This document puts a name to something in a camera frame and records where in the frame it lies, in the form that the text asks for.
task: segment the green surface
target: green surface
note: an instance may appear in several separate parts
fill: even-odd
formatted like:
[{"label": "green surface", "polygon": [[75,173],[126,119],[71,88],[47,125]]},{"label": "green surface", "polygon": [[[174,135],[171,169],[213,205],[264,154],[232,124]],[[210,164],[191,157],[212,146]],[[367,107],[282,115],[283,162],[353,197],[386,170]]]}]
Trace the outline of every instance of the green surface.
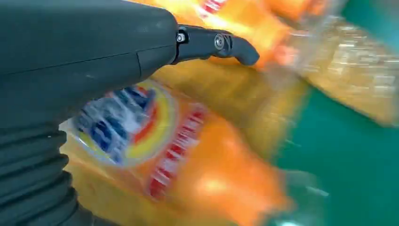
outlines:
[{"label": "green surface", "polygon": [[[399,16],[391,12],[351,0],[343,15],[399,52]],[[287,140],[276,164],[318,176],[329,193],[327,226],[399,226],[398,129],[381,128],[313,89]]]}]

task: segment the orange plastic bag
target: orange plastic bag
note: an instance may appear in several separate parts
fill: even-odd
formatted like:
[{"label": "orange plastic bag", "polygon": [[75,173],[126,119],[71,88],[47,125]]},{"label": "orange plastic bag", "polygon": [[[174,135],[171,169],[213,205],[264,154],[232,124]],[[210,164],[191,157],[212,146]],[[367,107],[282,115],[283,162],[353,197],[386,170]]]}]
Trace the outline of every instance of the orange plastic bag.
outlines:
[{"label": "orange plastic bag", "polygon": [[259,225],[290,208],[278,169],[248,150],[223,118],[145,81],[87,104],[69,121],[87,152],[66,152],[177,218]]},{"label": "orange plastic bag", "polygon": [[[259,52],[257,69],[272,60],[275,48],[289,36],[291,28],[255,0],[132,0],[170,11],[183,24],[232,32],[248,40]],[[235,59],[212,58],[223,64]]]}]

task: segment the bag label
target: bag label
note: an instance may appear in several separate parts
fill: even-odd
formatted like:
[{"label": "bag label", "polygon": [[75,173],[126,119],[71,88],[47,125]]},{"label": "bag label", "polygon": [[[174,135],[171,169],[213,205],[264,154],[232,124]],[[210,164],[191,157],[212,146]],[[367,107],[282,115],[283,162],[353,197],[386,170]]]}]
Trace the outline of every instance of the bag label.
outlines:
[{"label": "bag label", "polygon": [[165,195],[171,180],[177,175],[179,164],[187,155],[187,150],[197,144],[198,133],[203,126],[206,113],[204,106],[195,105],[178,129],[164,156],[157,162],[147,188],[148,194],[153,199],[159,200]]},{"label": "bag label", "polygon": [[133,166],[159,153],[172,139],[177,107],[169,92],[145,81],[88,103],[73,125],[95,157]]},{"label": "bag label", "polygon": [[227,2],[227,0],[205,0],[198,10],[201,18],[207,18],[209,15],[216,14]]}]

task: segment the metal bolt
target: metal bolt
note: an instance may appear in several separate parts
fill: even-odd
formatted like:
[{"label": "metal bolt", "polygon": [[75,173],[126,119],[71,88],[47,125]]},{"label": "metal bolt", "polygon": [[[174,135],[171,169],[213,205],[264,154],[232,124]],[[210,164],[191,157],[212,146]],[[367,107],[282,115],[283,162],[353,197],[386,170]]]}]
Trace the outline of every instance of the metal bolt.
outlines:
[{"label": "metal bolt", "polygon": [[176,36],[177,42],[184,42],[186,40],[186,36],[183,33],[178,33]]},{"label": "metal bolt", "polygon": [[217,34],[215,36],[215,47],[216,49],[221,50],[223,49],[223,46],[224,46],[224,37],[221,34]]}]

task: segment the plastic packaging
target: plastic packaging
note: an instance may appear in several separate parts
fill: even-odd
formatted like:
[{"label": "plastic packaging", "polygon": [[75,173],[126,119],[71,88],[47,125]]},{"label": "plastic packaging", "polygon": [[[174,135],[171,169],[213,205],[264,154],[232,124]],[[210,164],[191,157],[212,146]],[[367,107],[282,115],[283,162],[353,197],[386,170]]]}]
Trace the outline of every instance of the plastic packaging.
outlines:
[{"label": "plastic packaging", "polygon": [[321,215],[298,209],[288,196],[295,181],[291,174],[252,154],[226,120],[157,83],[146,81],[90,102],[67,125],[86,149],[66,151],[72,164],[141,193],[176,218],[256,226],[300,223],[294,214],[299,211],[313,219],[306,226],[319,226],[314,223]]},{"label": "plastic packaging", "polygon": [[309,53],[292,62],[293,72],[381,125],[397,125],[399,57],[339,17],[330,17],[312,39],[308,44],[300,36],[293,40]]}]

